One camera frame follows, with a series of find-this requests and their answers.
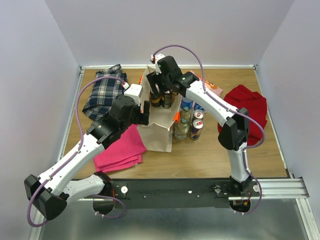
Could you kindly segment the beige canvas bag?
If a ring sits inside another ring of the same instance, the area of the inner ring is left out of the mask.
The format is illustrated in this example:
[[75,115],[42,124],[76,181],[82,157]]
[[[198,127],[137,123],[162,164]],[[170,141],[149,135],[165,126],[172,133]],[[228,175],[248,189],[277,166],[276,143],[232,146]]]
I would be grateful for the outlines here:
[[149,124],[138,125],[137,130],[141,140],[148,151],[172,151],[173,126],[175,116],[180,111],[181,95],[172,97],[172,105],[165,109],[162,106],[149,108]]

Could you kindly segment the green cap glass bottle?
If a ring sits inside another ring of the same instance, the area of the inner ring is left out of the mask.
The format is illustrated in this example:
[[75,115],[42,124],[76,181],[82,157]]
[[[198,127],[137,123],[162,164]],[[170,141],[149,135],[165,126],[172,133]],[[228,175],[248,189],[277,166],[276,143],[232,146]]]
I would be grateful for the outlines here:
[[180,119],[185,119],[188,124],[190,124],[192,115],[190,108],[185,106],[180,112]]
[[178,140],[184,140],[187,137],[188,132],[189,123],[185,118],[182,118],[175,126],[174,136]]

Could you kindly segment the blue cap bottle from bag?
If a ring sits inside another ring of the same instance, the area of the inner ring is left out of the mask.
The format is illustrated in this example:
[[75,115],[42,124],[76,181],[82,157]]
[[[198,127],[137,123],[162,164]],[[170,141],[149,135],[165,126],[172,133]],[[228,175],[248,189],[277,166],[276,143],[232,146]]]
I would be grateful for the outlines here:
[[194,111],[201,110],[201,111],[205,112],[205,109],[202,106],[200,106],[198,103],[196,103],[196,102],[193,105],[193,110]]

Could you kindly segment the red top can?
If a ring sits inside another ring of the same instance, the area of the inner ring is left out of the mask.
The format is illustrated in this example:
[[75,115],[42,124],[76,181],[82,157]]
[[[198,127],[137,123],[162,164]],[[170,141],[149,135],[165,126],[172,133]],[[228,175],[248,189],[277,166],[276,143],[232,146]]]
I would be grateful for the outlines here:
[[198,140],[201,135],[201,131],[203,127],[204,127],[204,123],[201,119],[194,120],[191,124],[190,138],[192,140]]
[[192,115],[192,122],[195,120],[203,120],[205,117],[205,113],[201,109],[196,109]]

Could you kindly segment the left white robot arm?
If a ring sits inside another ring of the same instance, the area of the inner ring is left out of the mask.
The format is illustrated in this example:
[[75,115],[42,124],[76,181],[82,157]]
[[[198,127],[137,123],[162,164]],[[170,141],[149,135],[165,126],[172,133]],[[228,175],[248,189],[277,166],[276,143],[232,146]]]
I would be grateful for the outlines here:
[[89,160],[118,141],[131,125],[148,125],[149,116],[148,100],[137,104],[130,96],[118,96],[113,101],[110,111],[91,124],[72,150],[39,176],[30,174],[24,180],[29,201],[27,212],[35,207],[44,216],[45,221],[51,221],[73,200],[90,195],[107,197],[111,185],[110,178],[104,173],[96,172],[80,181],[74,188],[70,186],[70,181]]

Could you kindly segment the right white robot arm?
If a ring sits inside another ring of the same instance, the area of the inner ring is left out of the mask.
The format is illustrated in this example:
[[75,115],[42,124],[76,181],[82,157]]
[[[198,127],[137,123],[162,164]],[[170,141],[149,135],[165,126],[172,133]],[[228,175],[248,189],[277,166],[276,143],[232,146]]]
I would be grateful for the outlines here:
[[238,109],[216,94],[210,94],[203,81],[190,71],[183,73],[172,56],[152,55],[150,61],[155,65],[155,71],[147,75],[152,85],[194,101],[222,127],[218,141],[228,152],[231,166],[229,189],[236,196],[243,195],[252,181],[246,153],[250,128],[248,110]]

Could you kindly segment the plaid navy shirt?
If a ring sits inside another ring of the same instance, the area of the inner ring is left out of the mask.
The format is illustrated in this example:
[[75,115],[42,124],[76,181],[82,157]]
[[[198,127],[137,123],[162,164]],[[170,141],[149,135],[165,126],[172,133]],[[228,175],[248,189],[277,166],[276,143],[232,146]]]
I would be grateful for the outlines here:
[[[128,81],[127,74],[123,72],[120,64],[104,70],[97,70],[95,78],[101,77],[117,77],[125,82]],[[117,96],[123,95],[124,91],[122,83],[116,79],[106,78],[97,81],[93,84],[92,91],[82,112],[93,121],[101,119],[110,111],[112,103]]]

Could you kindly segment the blue cap bottle on table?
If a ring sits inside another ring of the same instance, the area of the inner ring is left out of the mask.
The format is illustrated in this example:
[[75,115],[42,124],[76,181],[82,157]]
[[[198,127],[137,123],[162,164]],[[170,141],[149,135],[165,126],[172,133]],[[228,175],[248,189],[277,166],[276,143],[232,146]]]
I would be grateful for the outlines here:
[[189,110],[192,109],[194,102],[190,100],[187,97],[182,97],[180,108],[183,110],[185,107],[187,107]]

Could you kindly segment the magenta folded cloth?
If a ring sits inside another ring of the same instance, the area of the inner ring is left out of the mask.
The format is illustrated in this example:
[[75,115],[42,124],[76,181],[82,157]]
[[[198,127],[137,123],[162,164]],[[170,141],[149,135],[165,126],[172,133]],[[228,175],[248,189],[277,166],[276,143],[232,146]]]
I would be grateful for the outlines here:
[[131,168],[142,162],[142,154],[146,151],[137,125],[133,124],[119,140],[94,157],[95,170],[107,173]]

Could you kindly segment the pink printed t-shirt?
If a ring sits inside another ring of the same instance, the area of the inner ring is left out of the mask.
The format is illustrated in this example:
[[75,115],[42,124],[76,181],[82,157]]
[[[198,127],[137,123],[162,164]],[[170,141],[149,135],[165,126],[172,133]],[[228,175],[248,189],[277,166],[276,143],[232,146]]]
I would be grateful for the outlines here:
[[[197,76],[201,82],[203,82],[203,79],[202,79],[202,77],[201,77],[199,74],[195,73],[195,72],[192,71],[192,70],[191,70],[190,72],[191,72],[192,74],[194,74],[195,76]],[[218,87],[216,84],[213,84],[212,82],[207,81],[207,80],[205,80],[204,83],[205,83],[205,86],[206,86],[211,92],[213,92],[214,94],[216,94],[216,95],[219,96],[219,97],[221,96],[223,90],[222,90],[220,87]]]

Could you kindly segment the red cloth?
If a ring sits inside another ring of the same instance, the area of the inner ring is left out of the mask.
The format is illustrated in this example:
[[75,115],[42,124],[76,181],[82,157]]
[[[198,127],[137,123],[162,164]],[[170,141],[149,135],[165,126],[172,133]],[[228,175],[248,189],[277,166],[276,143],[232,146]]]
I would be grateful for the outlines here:
[[[255,120],[263,129],[267,124],[267,99],[257,91],[251,91],[244,85],[240,84],[233,88],[224,97],[224,100],[237,107],[238,109],[246,108],[249,116]],[[250,122],[248,134],[248,146],[257,144],[263,137],[259,127]]]

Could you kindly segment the aluminium frame rail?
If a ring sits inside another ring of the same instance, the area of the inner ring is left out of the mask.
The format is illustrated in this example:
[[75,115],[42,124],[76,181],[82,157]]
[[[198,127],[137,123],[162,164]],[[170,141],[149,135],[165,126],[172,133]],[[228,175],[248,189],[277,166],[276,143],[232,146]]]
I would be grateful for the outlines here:
[[308,190],[302,178],[261,178],[262,199],[307,199]]

